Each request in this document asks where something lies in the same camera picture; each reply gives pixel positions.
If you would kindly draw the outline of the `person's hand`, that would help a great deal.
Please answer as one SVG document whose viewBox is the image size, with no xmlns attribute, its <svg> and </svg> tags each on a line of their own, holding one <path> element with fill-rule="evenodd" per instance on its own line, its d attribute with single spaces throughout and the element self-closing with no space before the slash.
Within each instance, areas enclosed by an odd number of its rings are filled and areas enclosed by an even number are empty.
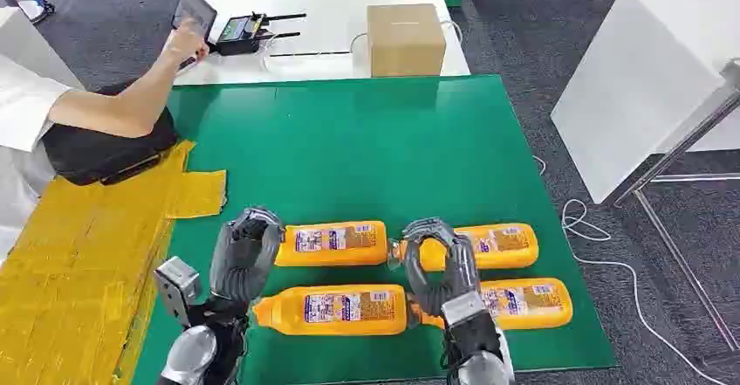
<svg viewBox="0 0 740 385">
<path fill-rule="evenodd" d="M 199 61 L 208 54 L 209 47 L 202 28 L 194 19 L 186 18 L 171 32 L 161 55 L 178 65 L 189 58 Z"/>
</svg>

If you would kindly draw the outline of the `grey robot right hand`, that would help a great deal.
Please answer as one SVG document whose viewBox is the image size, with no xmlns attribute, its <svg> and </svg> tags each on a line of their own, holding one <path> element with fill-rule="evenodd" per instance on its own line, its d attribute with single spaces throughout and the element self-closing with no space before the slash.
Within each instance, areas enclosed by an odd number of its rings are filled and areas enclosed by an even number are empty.
<svg viewBox="0 0 740 385">
<path fill-rule="evenodd" d="M 441 218 L 413 221 L 403 229 L 402 238 L 407 242 L 403 265 L 408 283 L 425 313 L 440 316 L 444 303 L 480 288 L 472 243 Z M 443 277 L 436 283 L 421 265 L 421 245 L 427 239 L 437 240 L 446 250 Z"/>
</svg>

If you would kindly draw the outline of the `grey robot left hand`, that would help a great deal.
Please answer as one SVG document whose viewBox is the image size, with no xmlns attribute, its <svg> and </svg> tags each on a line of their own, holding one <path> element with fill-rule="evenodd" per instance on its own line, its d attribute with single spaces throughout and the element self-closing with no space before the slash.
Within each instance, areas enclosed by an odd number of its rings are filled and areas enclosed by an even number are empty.
<svg viewBox="0 0 740 385">
<path fill-rule="evenodd" d="M 224 223 L 211 259 L 210 292 L 249 304 L 261 294 L 284 239 L 284 224 L 265 208 L 248 207 Z"/>
</svg>

